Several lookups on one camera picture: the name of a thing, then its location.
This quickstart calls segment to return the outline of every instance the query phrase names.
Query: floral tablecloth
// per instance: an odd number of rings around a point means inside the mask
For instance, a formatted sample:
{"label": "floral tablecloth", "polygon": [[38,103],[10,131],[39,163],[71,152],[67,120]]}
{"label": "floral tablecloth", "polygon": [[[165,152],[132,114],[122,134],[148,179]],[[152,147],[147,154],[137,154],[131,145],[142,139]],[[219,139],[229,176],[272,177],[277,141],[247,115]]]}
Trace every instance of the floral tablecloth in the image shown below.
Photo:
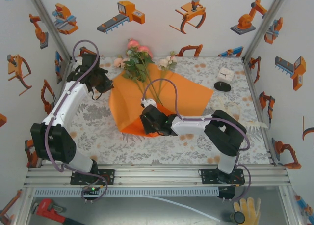
{"label": "floral tablecloth", "polygon": [[[110,79],[121,69],[113,67],[115,57],[101,57],[100,67],[109,71]],[[220,68],[235,72],[230,92],[214,89]],[[240,58],[233,57],[178,57],[174,71],[182,76],[214,90],[203,115],[214,112],[214,102],[225,106],[234,102],[241,113],[234,115],[241,122],[257,122]],[[91,93],[83,100],[71,123],[70,135],[78,151],[103,164],[217,164],[220,152],[207,136],[186,134],[181,136],[148,138],[119,132],[111,115],[108,99],[110,91],[93,101]],[[248,151],[242,151],[239,163],[269,164],[262,133],[258,127],[247,127],[251,143]]]}

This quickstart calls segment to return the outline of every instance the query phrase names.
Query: yellow glove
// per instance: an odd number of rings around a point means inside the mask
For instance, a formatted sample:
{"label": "yellow glove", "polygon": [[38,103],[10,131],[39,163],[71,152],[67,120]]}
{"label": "yellow glove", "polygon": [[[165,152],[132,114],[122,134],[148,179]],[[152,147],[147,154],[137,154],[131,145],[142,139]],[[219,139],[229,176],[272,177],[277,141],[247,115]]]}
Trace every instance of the yellow glove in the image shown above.
{"label": "yellow glove", "polygon": [[261,206],[261,199],[257,199],[256,208],[254,206],[254,199],[249,197],[247,199],[241,199],[240,204],[235,202],[234,203],[234,210],[235,212],[242,212],[245,216],[245,222],[242,225],[259,225],[260,220],[260,206]]}

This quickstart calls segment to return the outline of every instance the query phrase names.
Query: orange cloth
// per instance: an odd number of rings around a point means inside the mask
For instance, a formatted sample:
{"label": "orange cloth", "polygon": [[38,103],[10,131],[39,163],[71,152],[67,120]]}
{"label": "orange cloth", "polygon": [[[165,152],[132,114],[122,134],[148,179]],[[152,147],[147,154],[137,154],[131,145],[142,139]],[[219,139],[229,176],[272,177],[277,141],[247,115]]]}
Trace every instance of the orange cloth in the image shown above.
{"label": "orange cloth", "polygon": [[[149,64],[148,70],[152,80],[161,77],[161,71],[157,68],[157,65]],[[123,72],[113,79],[114,88],[111,90],[109,98],[109,107],[119,131],[149,137],[157,136],[158,134],[156,133],[150,135],[145,134],[142,122],[139,118],[143,111],[143,107],[141,106],[143,95],[136,83],[122,77],[122,74]],[[172,71],[167,71],[164,78],[170,79],[177,87],[179,114],[185,116],[200,116],[204,112],[213,94],[212,90],[196,84]],[[155,82],[153,85],[158,93],[159,82]],[[146,99],[153,99],[150,90],[153,91],[152,88],[147,91]],[[160,111],[166,115],[175,113],[175,92],[171,83],[162,81],[159,98],[163,104],[163,106],[157,105]]]}

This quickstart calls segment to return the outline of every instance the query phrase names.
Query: gray floor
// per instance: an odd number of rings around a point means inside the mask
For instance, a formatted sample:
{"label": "gray floor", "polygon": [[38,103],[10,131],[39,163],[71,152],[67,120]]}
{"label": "gray floor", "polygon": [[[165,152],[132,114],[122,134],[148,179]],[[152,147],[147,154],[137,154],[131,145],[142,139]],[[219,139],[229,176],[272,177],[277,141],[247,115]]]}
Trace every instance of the gray floor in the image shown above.
{"label": "gray floor", "polygon": [[[249,197],[261,198],[259,225],[286,225],[281,199],[276,187],[253,187]],[[165,197],[198,209],[221,220],[216,222],[193,211],[149,198],[103,198],[95,204],[84,204],[80,198],[53,198],[66,208],[61,215],[86,225],[229,225],[224,214],[233,212],[231,203],[216,197]],[[32,215],[30,225],[58,225],[52,220]]]}

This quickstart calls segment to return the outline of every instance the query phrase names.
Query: clock face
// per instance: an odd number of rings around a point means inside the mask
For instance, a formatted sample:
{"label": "clock face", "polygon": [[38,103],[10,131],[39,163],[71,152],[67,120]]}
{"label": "clock face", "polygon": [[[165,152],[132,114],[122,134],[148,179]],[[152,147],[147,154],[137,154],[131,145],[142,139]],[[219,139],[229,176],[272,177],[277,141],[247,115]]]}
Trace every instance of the clock face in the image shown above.
{"label": "clock face", "polygon": [[219,81],[222,81],[222,82],[230,84],[230,82],[233,79],[234,75],[235,75],[235,73],[232,70],[227,69],[227,68],[221,68],[219,70],[218,75],[217,75],[217,79]]}

